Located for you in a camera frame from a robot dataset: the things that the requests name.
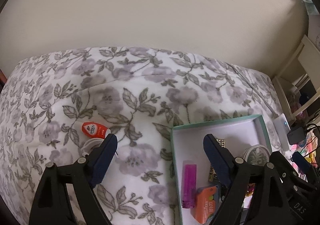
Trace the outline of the round tin of beads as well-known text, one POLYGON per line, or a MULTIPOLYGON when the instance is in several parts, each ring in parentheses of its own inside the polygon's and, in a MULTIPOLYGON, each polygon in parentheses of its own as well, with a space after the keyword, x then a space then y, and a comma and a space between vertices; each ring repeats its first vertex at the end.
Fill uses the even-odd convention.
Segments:
POLYGON ((251 165, 264 166, 270 159, 270 152, 267 147, 257 144, 248 148, 243 159, 251 165))

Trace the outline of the orange blue carrot knife toy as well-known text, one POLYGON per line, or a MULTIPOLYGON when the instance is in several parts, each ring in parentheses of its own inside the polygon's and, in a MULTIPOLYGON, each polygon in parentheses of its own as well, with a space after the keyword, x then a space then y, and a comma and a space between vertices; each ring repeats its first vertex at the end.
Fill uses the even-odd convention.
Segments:
POLYGON ((216 185, 200 187, 196 191, 195 207, 191 214, 199 224, 207 224, 220 206, 220 188, 216 185))

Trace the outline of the white smart watch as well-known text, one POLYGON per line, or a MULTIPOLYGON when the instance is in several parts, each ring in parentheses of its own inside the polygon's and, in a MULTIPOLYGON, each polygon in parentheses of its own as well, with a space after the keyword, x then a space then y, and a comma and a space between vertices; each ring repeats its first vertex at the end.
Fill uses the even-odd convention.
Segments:
MULTIPOLYGON (((94 149, 99 148, 101 144, 104 142, 102 138, 91 138, 84 143, 82 148, 80 149, 80 156, 89 155, 94 149)), ((104 149, 103 153, 105 156, 113 157, 118 146, 118 142, 115 139, 111 139, 107 141, 107 147, 104 149)))

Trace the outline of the purple translucent lighter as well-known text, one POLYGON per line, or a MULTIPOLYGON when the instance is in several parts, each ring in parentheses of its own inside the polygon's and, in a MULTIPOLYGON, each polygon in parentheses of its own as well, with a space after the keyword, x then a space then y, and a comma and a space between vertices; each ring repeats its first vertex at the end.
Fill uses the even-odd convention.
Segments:
POLYGON ((184 165, 182 179, 182 208, 184 209, 195 207, 196 174, 196 164, 184 165))

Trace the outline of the red white glue tube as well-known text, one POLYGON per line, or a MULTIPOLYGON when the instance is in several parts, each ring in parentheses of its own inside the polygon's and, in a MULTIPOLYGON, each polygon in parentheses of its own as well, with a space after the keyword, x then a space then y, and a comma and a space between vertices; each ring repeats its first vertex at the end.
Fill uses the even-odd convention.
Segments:
POLYGON ((89 138, 105 139, 111 133, 108 127, 96 122, 84 122, 81 130, 89 138))

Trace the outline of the pink brown puppy figure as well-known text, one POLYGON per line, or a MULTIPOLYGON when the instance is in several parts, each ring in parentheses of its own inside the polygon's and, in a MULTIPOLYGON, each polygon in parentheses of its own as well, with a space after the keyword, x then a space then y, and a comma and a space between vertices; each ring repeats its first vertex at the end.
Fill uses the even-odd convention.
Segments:
POLYGON ((255 187, 254 183, 249 183, 246 194, 245 194, 245 198, 248 198, 253 195, 254 187, 255 187))

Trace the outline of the black plugged charger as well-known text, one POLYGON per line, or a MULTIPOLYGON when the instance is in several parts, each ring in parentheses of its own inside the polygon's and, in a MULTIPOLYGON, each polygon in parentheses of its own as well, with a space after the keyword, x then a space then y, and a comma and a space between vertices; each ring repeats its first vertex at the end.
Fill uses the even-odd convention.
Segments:
POLYGON ((296 126, 287 134, 290 145, 298 144, 306 138, 305 129, 302 126, 296 126))

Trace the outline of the white power strip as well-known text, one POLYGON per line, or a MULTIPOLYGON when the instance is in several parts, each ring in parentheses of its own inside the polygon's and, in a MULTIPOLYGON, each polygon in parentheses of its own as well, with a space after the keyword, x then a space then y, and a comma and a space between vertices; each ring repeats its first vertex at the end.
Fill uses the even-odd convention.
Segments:
POLYGON ((290 144, 287 138, 287 134, 291 131, 291 129, 290 129, 289 122, 285 117, 285 114, 282 113, 277 118, 275 118, 273 120, 273 124, 278 134, 282 150, 285 152, 290 151, 290 144))

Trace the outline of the cream wooden shelf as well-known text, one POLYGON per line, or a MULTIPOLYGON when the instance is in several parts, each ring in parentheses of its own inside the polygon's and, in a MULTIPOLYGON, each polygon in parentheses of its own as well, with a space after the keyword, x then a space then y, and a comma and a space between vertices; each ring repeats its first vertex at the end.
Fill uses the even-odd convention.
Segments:
POLYGON ((319 49, 305 35, 294 53, 287 59, 272 79, 281 108, 289 123, 319 99, 319 49), (315 92, 300 106, 294 105, 301 96, 301 89, 311 83, 315 92))

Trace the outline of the floral fleece blanket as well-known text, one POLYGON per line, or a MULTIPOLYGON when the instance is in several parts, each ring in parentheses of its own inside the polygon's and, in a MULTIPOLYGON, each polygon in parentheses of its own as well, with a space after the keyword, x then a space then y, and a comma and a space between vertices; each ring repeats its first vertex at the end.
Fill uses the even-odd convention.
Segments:
POLYGON ((27 224, 48 162, 74 163, 93 121, 118 138, 97 186, 113 224, 177 224, 174 126, 260 114, 273 150, 281 114, 271 79, 192 53, 140 47, 71 49, 22 60, 1 91, 1 197, 27 224))

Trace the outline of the teal white box tray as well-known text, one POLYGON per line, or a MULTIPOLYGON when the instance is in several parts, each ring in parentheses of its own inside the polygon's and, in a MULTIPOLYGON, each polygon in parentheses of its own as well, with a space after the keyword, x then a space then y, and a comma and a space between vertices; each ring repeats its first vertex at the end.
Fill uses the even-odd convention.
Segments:
POLYGON ((181 224, 275 224, 285 196, 275 166, 249 164, 254 145, 271 150, 261 115, 181 125, 171 133, 181 224))

